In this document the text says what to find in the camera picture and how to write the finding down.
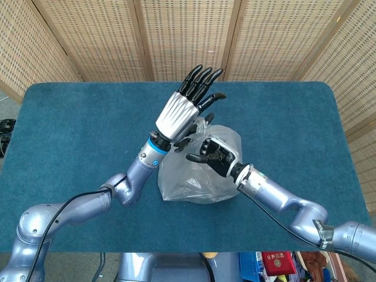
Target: blue object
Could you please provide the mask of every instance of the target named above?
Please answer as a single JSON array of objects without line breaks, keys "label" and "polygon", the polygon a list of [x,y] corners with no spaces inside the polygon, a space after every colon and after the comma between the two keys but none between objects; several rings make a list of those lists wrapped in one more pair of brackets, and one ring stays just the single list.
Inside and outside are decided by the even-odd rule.
[{"label": "blue object", "polygon": [[[21,106],[0,174],[0,251],[23,211],[97,190],[125,173],[180,83],[41,83]],[[331,89],[322,82],[223,82],[210,93],[213,124],[242,138],[243,160],[292,193],[323,205],[330,225],[370,224]],[[279,217],[285,224],[294,213]],[[215,204],[164,202],[154,172],[130,208],[65,226],[52,251],[312,250],[242,195]]]},{"label": "blue object", "polygon": [[240,275],[243,279],[252,282],[259,282],[259,266],[257,264],[256,252],[239,253]]},{"label": "blue object", "polygon": [[329,270],[327,270],[326,268],[324,268],[323,274],[324,274],[324,282],[330,282],[331,281],[331,277],[330,277]]},{"label": "blue object", "polygon": [[151,141],[150,138],[147,140],[147,142],[148,142],[148,144],[150,145],[150,147],[152,147],[152,148],[153,148],[155,151],[157,151],[158,153],[163,154],[163,155],[166,155],[166,154],[168,153],[168,152],[166,152],[166,151],[163,151],[163,150],[159,149],[157,146],[155,146],[155,145],[153,144],[153,142]]}]

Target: woven screen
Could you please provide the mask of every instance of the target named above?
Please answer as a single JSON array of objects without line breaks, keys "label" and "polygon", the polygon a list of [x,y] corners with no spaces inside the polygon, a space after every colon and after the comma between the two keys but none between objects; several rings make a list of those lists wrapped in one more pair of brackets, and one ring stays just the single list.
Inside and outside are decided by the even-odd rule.
[{"label": "woven screen", "polygon": [[228,80],[290,80],[342,1],[248,1]]},{"label": "woven screen", "polygon": [[304,77],[331,86],[345,130],[376,112],[375,58],[376,2],[363,0]]},{"label": "woven screen", "polygon": [[376,129],[351,142],[349,148],[367,206],[376,211]]},{"label": "woven screen", "polygon": [[0,1],[0,21],[0,83],[15,99],[36,82],[80,80],[25,0]]},{"label": "woven screen", "polygon": [[128,2],[35,1],[85,80],[145,80]]},{"label": "woven screen", "polygon": [[220,68],[233,0],[142,0],[156,80],[182,80],[192,67]]}]

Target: red book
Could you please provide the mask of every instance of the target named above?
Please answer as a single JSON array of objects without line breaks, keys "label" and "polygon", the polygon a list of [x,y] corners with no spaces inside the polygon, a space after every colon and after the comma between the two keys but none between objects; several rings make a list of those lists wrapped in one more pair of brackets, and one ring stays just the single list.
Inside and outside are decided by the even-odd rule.
[{"label": "red book", "polygon": [[263,251],[262,256],[268,276],[296,273],[289,251]]}]

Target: silver robotic arm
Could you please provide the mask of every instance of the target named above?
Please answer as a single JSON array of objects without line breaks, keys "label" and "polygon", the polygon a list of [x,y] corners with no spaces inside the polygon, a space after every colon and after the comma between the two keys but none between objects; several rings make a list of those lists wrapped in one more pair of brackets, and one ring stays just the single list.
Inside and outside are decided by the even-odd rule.
[{"label": "silver robotic arm", "polygon": [[22,214],[11,259],[0,271],[1,282],[43,282],[46,253],[62,226],[83,223],[106,213],[112,197],[124,207],[138,201],[143,186],[170,150],[170,144],[179,142],[192,131],[194,121],[202,111],[226,97],[216,93],[201,101],[223,71],[219,69],[210,74],[212,68],[208,68],[199,74],[201,69],[202,65],[195,67],[171,95],[156,121],[157,131],[150,133],[126,174],[111,177],[98,191],[81,194],[69,203],[39,204]]},{"label": "silver robotic arm", "polygon": [[233,177],[240,192],[275,212],[296,210],[289,229],[318,248],[344,251],[376,263],[375,229],[354,221],[337,227],[326,225],[328,213],[323,206],[292,194],[252,164],[241,163],[239,153],[222,140],[210,137],[202,144],[199,155],[186,157],[193,162],[207,163],[220,176]]}]

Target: plastic bag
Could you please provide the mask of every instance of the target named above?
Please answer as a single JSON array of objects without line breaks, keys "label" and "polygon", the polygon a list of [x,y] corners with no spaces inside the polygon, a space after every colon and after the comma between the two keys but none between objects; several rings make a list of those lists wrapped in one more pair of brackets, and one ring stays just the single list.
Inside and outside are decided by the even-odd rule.
[{"label": "plastic bag", "polygon": [[188,201],[210,204],[227,200],[239,192],[232,177],[221,177],[210,166],[186,159],[188,153],[199,154],[208,137],[217,137],[235,148],[241,157],[241,137],[222,125],[206,125],[204,119],[197,123],[197,132],[190,135],[192,142],[182,152],[173,149],[159,166],[158,186],[165,201]]}]

